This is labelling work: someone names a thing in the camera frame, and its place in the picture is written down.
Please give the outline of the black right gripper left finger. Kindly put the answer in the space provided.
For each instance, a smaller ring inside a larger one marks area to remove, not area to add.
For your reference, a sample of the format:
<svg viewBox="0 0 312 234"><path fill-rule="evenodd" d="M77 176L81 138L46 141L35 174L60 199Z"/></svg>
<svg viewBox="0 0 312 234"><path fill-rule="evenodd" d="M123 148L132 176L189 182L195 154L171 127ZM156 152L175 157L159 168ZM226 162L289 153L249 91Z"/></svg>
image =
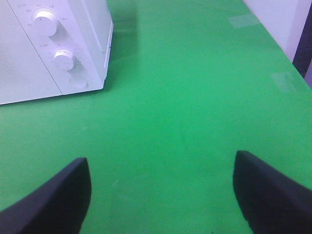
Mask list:
<svg viewBox="0 0 312 234"><path fill-rule="evenodd" d="M0 213L2 234L78 234L91 201L87 158L79 157Z"/></svg>

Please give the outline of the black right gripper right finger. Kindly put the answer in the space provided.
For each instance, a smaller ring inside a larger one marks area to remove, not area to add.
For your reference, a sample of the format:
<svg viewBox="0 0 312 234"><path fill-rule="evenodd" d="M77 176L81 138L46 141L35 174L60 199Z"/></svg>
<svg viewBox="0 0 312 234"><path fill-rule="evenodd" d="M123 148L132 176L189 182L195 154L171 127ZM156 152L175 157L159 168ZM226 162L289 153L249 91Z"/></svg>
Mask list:
<svg viewBox="0 0 312 234"><path fill-rule="evenodd" d="M312 191L248 151L236 152L233 188L253 233L312 232Z"/></svg>

